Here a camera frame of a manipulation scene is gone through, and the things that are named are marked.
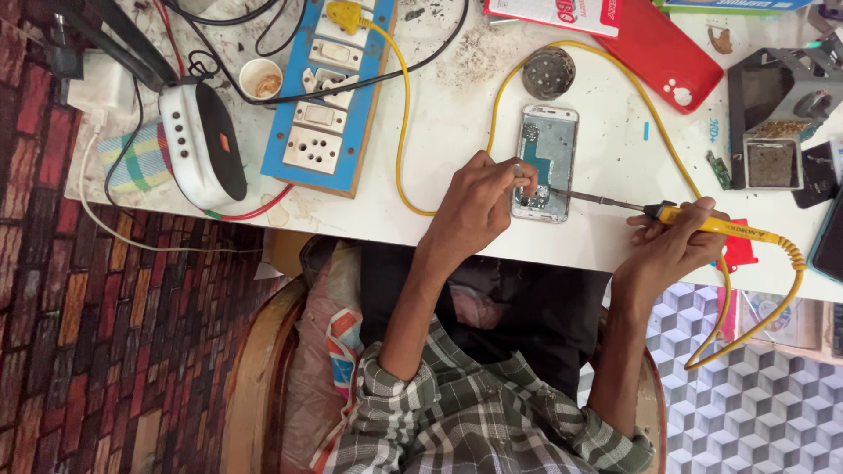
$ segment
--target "white table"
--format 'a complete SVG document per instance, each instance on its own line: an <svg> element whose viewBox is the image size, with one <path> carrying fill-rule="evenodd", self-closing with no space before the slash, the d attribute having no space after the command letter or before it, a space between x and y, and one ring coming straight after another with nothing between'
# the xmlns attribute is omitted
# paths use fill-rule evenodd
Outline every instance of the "white table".
<svg viewBox="0 0 843 474"><path fill-rule="evenodd" d="M135 16L131 0L122 0ZM219 0L205 16L231 18L244 12L233 6L236 0ZM250 4L262 3L252 0ZM429 3L440 3L433 7ZM407 11L425 7L419 19L405 22ZM462 2L401 1L395 39L409 63L417 62L438 45L431 38L446 38L459 17ZM430 12L441 9L442 15ZM297 18L298 6L287 12L268 35L266 49L286 37ZM200 46L189 26L177 15L170 15L182 56ZM236 76L239 68L255 57L254 39L268 19L265 14L246 26L205 28L211 41ZM781 17L674 14L674 22L700 44L724 68L733 65L762 46L798 47L816 38L812 27L796 13ZM137 23L171 59L173 55L158 14L153 8L137 14ZM706 24L728 27L732 32L734 52L724 56L708 43ZM517 22L490 27L481 14L480 2L472 0L468 19L458 39L433 63L411 75L411 121L405 145L404 186L411 201L422 209L433 210L440 203L453 172L478 149L486 146L491 107L498 85L509 70L536 48L555 40L579 40L596 45L588 35L548 26ZM238 52L238 42L244 51ZM577 66L577 78L571 89L550 105L577 110L581 117L574 164L573 189L606 195L635 203L682 202L692 198L682 181L652 118L627 79L603 58L569 48ZM282 66L286 57L279 59ZM397 61L390 56L387 70L395 70ZM219 84L219 79L212 85ZM143 89L147 116L157 114L156 97ZM273 111L245 104L233 90L218 89L234 119L238 141L249 182L249 194L243 202L215 209L220 213L240 214L267 202L282 188L277 180L259 174L260 162L268 139ZM746 217L749 224L784 234L808 253L818 228L828 210L828 203L798 209L789 192L724 192L706 162L712 148L718 156L727 156L728 108L725 80L695 113L683 116L660 98L652 95L659 114L668 128L686 167L701 191L717 199L718 208L733 218ZM381 89L378 111L363 166L357 198L349 200L296 187L267 214L249 224L320 234L333 234L366 240L414 245L424 234L430 218L404 207L395 190L395 150L404 99L403 83L388 81ZM509 85L501 103L497 136L492 157L507 159L513 155L524 105L537 102L524 90L520 78ZM710 119L718 120L721 132L710 143ZM643 141L644 122L650 121L648 141ZM130 131L134 118L112 118L103 136ZM828 135L843 132L843 108L803 144L810 148ZM66 196L78 198L76 186L83 146L93 133L83 121L74 151ZM104 173L96 159L91 159L86 196L92 202L105 202L101 191ZM657 183L644 186L643 183ZM201 216L183 196L174 181L148 192L115 195L123 206L151 211ZM482 253L523 261L538 261L569 267L612 272L632 252L632 229L624 224L629 211L589 202L573 201L570 217L563 224L547 224L514 219L512 226ZM742 266L732 275L735 288L784 294L791 285L793 270L787 255L774 245L753 244L760 263ZM704 267L684 278L693 283L722 285L722 276L712 267ZM817 273L806 272L800 296L843 301L843 285Z"/></svg>

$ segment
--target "small cup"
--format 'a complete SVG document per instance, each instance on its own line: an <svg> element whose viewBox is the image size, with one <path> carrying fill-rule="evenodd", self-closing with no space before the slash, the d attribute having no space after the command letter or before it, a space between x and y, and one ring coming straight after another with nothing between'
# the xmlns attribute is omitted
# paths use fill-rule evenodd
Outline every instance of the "small cup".
<svg viewBox="0 0 843 474"><path fill-rule="evenodd" d="M281 68L268 59L253 59L240 69L240 88L254 100L276 98L283 82Z"/></svg>

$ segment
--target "white cable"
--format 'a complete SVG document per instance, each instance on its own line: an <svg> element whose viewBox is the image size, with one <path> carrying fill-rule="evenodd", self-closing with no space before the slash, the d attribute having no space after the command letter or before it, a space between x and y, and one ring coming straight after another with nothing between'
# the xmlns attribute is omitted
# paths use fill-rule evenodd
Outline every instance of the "white cable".
<svg viewBox="0 0 843 474"><path fill-rule="evenodd" d="M82 155L82 169L79 170L79 201L82 201L82 207L85 208L85 212L96 222L101 228L107 230L109 234L114 235L116 238L126 242L127 244L134 245L136 247L140 247L146 250L154 250L156 252L179 252L183 250L192 250L194 252L231 252L231 253L247 253L247 252L257 252L263 251L260 250L229 250L229 249L212 249L212 250L204 250L204 249L191 249L187 247L174 247L168 249L159 249L158 247L150 247L149 245L138 244L133 240L129 240L126 237L118 234L115 230L111 227L105 225L103 221L99 220L96 215L91 211L91 208L88 207L88 201L85 199L85 170L88 168L88 158L90 157L91 148L94 146L94 142L97 141L99 137L99 129L102 127L102 124L97 124L94 126L94 135L91 137L91 140L88 142L88 146L85 147L85 153Z"/></svg>

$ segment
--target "checkered shirt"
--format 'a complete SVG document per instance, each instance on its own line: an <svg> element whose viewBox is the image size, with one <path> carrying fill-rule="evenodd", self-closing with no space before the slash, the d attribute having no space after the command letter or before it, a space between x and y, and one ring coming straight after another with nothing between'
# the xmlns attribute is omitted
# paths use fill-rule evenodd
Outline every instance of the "checkered shirt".
<svg viewBox="0 0 843 474"><path fill-rule="evenodd" d="M325 466L333 472L641 472L653 447L539 380L520 353L469 358L433 317L421 363L404 382L378 365L380 342L357 368L357 404Z"/></svg>

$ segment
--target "geometric patterned floor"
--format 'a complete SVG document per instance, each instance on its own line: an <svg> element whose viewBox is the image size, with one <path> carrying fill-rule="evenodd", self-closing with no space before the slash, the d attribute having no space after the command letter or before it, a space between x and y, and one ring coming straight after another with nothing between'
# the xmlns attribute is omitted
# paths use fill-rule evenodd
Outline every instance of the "geometric patterned floor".
<svg viewBox="0 0 843 474"><path fill-rule="evenodd" d="M843 473L843 367L744 346L686 372L716 318L716 289L691 283L671 286L650 315L647 348L668 408L667 473ZM586 365L580 405L592 379Z"/></svg>

